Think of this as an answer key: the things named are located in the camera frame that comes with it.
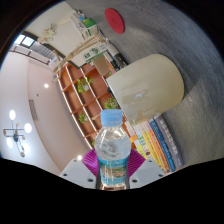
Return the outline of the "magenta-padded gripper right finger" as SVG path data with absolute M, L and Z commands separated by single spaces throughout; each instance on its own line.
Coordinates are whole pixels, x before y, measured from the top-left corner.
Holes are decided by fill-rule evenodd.
M 129 188 L 140 188 L 165 176 L 153 159 L 145 159 L 136 150 L 131 150 L 126 169 Z

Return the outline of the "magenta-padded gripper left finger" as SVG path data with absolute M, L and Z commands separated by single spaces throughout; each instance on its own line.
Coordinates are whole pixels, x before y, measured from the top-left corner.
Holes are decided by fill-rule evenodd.
M 84 188 L 99 188 L 99 162 L 95 150 L 87 152 L 81 160 L 73 158 L 60 177 Z

